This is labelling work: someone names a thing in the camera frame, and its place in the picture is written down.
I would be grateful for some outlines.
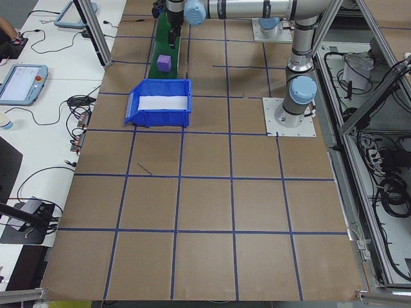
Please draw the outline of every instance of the purple cube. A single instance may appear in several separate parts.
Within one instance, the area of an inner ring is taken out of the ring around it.
[[[157,69],[160,72],[169,72],[171,69],[171,56],[159,55]]]

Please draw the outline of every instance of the green conveyor belt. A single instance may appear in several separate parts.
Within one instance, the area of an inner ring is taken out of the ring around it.
[[[171,49],[168,44],[168,30],[170,24],[167,21],[165,13],[161,13],[158,19],[157,33],[155,34],[155,42],[152,56],[152,65],[148,73],[149,79],[177,79],[179,68],[180,54],[180,38],[175,42],[175,49]],[[157,59],[159,55],[171,56],[171,69],[167,72],[160,72],[157,69]]]

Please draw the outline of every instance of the tablet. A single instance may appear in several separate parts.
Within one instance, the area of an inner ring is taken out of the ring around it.
[[[94,12],[97,12],[97,3],[91,3]],[[54,20],[54,25],[60,28],[84,29],[84,23],[77,11],[74,2],[70,1]]]
[[[46,82],[45,65],[14,64],[0,86],[0,105],[30,106]]]

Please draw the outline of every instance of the white desk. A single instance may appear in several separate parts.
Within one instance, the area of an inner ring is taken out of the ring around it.
[[[61,11],[67,4],[66,0],[40,0],[34,10]],[[104,24],[107,20],[116,25],[123,13],[125,0],[94,0],[98,5],[96,15],[98,17],[103,33],[115,36],[117,29],[109,24]],[[56,15],[50,13],[36,12],[30,15],[21,33],[35,29],[44,30],[46,39],[39,42],[34,48],[39,51],[57,50],[71,44],[73,35],[81,32],[78,29],[59,28],[53,22],[42,24],[41,21],[53,21]],[[30,46],[43,38],[43,32],[25,33],[24,37],[29,39],[24,47],[19,59],[10,60],[6,65],[0,67],[0,79],[3,79],[13,64],[44,64],[49,68],[49,78],[66,80],[101,80],[104,75],[104,68],[100,65],[91,40],[83,38],[80,34],[74,39],[74,46],[56,53],[46,53],[40,55]],[[106,37],[109,49],[112,49],[114,39]]]
[[[116,25],[123,13],[126,0],[94,0],[98,4],[98,20],[104,34],[115,36],[117,29],[103,24],[108,20]],[[50,10],[59,12],[67,4],[67,0],[39,0],[34,10]],[[42,24],[41,20],[53,20],[55,16],[48,13],[34,13],[22,27],[23,31],[42,29],[46,32],[46,41],[35,46],[37,50],[58,49],[70,45],[73,35],[79,30],[57,28],[52,22]],[[18,60],[10,60],[0,67],[0,81],[4,80],[7,72],[13,64],[45,64],[49,68],[49,76],[38,100],[31,107],[24,107],[35,114],[40,123],[50,123],[58,117],[58,106],[68,97],[78,94],[88,94],[100,85],[104,69],[100,65],[92,43],[81,35],[75,38],[74,46],[57,53],[38,55],[30,49],[30,46],[41,39],[42,33],[27,33],[28,45],[24,48]],[[111,49],[114,39],[107,38]],[[0,106],[0,112],[11,107]],[[0,136],[23,154],[23,161],[15,186],[10,195],[16,197],[17,190],[22,182],[32,173],[52,166],[67,166],[64,160],[77,161],[78,156],[70,152],[71,139],[66,130],[66,119],[69,109],[65,104],[62,107],[61,120],[51,126],[37,126],[31,114],[22,110],[12,110],[8,113],[14,127],[10,131],[0,131]],[[71,117],[69,127],[76,127],[77,120]],[[24,186],[21,197],[30,198],[36,196],[51,200],[62,208],[66,202],[67,194],[73,179],[73,173],[65,169],[51,169],[41,172],[33,177]],[[9,205],[17,203],[10,200]],[[60,216],[60,211],[55,209],[54,216]],[[6,223],[7,217],[0,219],[0,223]],[[47,235],[45,246],[53,246],[55,234]],[[9,280],[21,252],[22,245],[0,244],[0,275]],[[0,291],[5,291],[7,283],[0,283]]]

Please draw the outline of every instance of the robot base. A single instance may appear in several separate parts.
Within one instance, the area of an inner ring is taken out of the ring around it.
[[[280,137],[316,137],[313,119],[311,117],[303,117],[302,122],[295,128],[285,127],[275,119],[275,111],[283,104],[283,98],[263,98],[265,127],[268,136]]]
[[[293,38],[291,36],[291,31],[288,29],[282,29],[275,33],[267,32],[263,33],[261,31],[261,26],[258,23],[258,18],[251,19],[252,21],[252,32],[254,34],[254,41],[255,42],[274,42],[280,44],[292,44]]]

